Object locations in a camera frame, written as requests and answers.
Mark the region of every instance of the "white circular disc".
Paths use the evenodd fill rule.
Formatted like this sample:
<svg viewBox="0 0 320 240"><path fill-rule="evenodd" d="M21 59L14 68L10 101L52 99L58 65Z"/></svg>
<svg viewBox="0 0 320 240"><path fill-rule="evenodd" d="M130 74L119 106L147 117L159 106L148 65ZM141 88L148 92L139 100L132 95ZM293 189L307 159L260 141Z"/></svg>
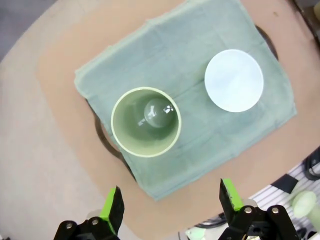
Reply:
<svg viewBox="0 0 320 240"><path fill-rule="evenodd" d="M205 89L223 110L239 113L252 108L264 89L256 60L244 51L229 49L215 55L205 70Z"/></svg>

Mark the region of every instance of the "cloth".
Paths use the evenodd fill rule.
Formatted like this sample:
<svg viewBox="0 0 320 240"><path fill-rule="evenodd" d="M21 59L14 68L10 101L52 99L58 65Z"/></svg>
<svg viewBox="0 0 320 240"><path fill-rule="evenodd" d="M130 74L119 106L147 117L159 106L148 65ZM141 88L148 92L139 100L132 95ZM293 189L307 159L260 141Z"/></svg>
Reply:
<svg viewBox="0 0 320 240"><path fill-rule="evenodd" d="M226 49L249 53L263 72L261 99L245 112L220 109L205 89L209 61ZM238 0L188 0L148 20L75 75L78 92L115 143L111 113L125 92L153 87L175 100L182 128L168 152L142 158L118 145L139 186L155 200L238 156L297 113L287 75Z"/></svg>

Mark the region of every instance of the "wire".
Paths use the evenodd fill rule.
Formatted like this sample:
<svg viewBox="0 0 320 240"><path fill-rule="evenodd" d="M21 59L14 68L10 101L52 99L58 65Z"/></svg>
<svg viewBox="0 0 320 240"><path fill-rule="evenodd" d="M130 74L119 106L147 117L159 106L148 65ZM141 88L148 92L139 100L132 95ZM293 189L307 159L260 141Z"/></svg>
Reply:
<svg viewBox="0 0 320 240"><path fill-rule="evenodd" d="M313 153L306 157L302 162L302 169L305 177L311 181L320 180L320 173L315 172L314 165L320 160L320 148L317 148Z"/></svg>
<svg viewBox="0 0 320 240"><path fill-rule="evenodd" d="M210 218L202 223L195 225L200 229L214 229L227 223L227 219L223 213L220 213L218 217Z"/></svg>

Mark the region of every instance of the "screw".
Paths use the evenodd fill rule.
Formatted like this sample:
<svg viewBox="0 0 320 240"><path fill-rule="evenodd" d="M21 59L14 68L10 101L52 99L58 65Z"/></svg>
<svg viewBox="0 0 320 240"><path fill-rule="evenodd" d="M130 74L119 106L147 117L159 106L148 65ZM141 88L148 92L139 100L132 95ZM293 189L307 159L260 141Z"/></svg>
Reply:
<svg viewBox="0 0 320 240"><path fill-rule="evenodd" d="M251 207L246 207L246 208L244 209L244 212L245 212L246 214L252 213Z"/></svg>
<svg viewBox="0 0 320 240"><path fill-rule="evenodd" d="M72 227L72 223L71 222L67 223L66 229L70 229L71 227Z"/></svg>
<svg viewBox="0 0 320 240"><path fill-rule="evenodd" d="M98 224L98 222L99 222L99 220L98 220L98 219L94 219L94 220L92 221L92 225L97 225L97 224Z"/></svg>
<svg viewBox="0 0 320 240"><path fill-rule="evenodd" d="M272 208L272 212L273 212L274 214L278 214L278 213L279 213L279 209L278 209L277 207L273 207L273 208Z"/></svg>

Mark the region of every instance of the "light green cup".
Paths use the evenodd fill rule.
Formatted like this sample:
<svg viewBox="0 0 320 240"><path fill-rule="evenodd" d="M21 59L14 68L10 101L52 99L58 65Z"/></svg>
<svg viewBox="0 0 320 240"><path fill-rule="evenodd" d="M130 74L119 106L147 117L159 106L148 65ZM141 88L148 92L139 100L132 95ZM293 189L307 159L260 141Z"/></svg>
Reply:
<svg viewBox="0 0 320 240"><path fill-rule="evenodd" d="M138 87L126 92L114 105L111 130L117 143L128 153L156 157L177 142L181 115L175 101L165 92Z"/></svg>

